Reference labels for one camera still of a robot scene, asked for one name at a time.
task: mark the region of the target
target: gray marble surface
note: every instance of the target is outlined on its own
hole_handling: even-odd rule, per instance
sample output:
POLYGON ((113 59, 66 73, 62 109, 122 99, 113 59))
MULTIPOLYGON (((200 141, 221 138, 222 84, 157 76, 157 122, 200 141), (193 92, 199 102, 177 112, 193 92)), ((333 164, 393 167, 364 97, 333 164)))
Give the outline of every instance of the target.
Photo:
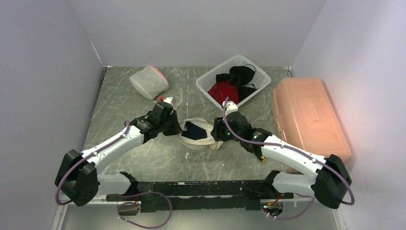
MULTIPOLYGON (((124 127, 124 120, 145 115, 154 107, 154 100, 138 93, 129 77, 143 67, 108 68, 92 115, 84 149, 91 148, 115 135, 124 127)), ((178 119, 200 117, 213 123, 221 110, 197 88, 195 81, 212 67, 163 67, 158 69, 167 77, 169 88, 161 95, 175 96, 178 119)), ((272 89, 283 78, 282 67, 262 68, 271 83, 239 111, 253 127, 276 133, 271 103, 272 89)), ((284 170, 279 161, 260 162, 233 141, 224 143, 217 151, 209 147, 200 150, 186 148, 177 136, 160 134, 146 144, 132 149, 112 162, 102 174, 131 173, 138 181, 197 181, 264 179, 271 170, 284 170)))

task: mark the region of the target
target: red bag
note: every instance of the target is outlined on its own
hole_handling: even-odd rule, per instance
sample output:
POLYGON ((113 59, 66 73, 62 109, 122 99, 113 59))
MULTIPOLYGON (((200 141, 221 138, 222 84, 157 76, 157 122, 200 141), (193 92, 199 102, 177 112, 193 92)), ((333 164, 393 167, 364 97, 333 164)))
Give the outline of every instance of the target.
POLYGON ((230 81, 216 83, 211 90, 209 90, 209 95, 213 97, 219 104, 223 104, 226 97, 229 101, 233 101, 238 104, 240 102, 238 98, 237 87, 230 85, 230 81))

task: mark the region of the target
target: white plastic basket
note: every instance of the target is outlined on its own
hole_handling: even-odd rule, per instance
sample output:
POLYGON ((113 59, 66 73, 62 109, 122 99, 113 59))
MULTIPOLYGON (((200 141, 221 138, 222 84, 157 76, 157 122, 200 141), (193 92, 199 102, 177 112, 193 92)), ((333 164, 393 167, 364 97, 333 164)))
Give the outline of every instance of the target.
POLYGON ((255 90, 255 92, 253 92, 250 96, 248 96, 246 99, 240 101, 240 103, 237 104, 237 106, 241 106, 255 94, 259 93, 263 88, 265 88, 265 86, 267 86, 271 82, 271 77, 268 74, 266 74, 263 70, 261 70, 261 68, 259 68, 252 61, 248 60, 242 55, 235 55, 234 57, 221 63, 217 67, 214 67, 212 70, 199 77, 196 80, 196 85, 203 92, 203 94, 210 99, 210 101, 212 101, 220 109, 223 109, 221 105, 215 99, 213 99, 213 97, 209 95, 208 91, 216 84, 215 79, 217 74, 229 73, 231 67, 244 65, 247 65, 247 67, 253 70, 255 69, 257 70, 252 80, 248 83, 254 84, 257 90, 255 90))

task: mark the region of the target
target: white wall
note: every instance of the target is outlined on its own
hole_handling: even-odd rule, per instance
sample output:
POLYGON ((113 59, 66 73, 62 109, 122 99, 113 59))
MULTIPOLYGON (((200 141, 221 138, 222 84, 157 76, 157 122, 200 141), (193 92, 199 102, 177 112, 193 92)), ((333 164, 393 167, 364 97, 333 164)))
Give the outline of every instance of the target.
POLYGON ((50 229, 63 155, 80 150, 102 64, 66 0, 0 1, 0 229, 50 229))
POLYGON ((291 66, 326 0, 68 0, 110 66, 291 66))
POLYGON ((349 230, 406 226, 406 1, 327 0, 293 65, 321 77, 354 157, 349 230))

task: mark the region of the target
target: container lid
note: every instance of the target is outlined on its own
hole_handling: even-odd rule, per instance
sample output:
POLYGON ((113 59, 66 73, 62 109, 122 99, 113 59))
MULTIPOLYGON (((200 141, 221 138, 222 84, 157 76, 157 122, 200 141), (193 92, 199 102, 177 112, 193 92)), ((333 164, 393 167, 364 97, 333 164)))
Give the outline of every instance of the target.
POLYGON ((284 78, 273 91, 282 139, 308 152, 351 156, 347 140, 319 78, 284 78))

